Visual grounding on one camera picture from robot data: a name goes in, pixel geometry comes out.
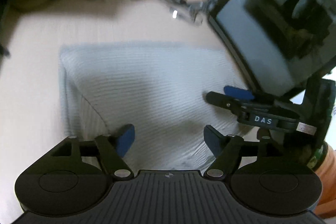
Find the right gloved hand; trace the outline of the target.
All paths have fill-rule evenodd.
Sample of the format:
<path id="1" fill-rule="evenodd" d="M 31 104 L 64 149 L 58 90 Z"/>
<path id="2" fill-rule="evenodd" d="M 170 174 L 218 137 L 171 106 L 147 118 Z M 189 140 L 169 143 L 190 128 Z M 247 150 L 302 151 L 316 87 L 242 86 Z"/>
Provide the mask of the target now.
<path id="1" fill-rule="evenodd" d="M 326 156 L 315 171 L 322 182 L 322 195 L 314 213 L 324 219 L 335 217 L 335 150 L 325 143 Z"/>

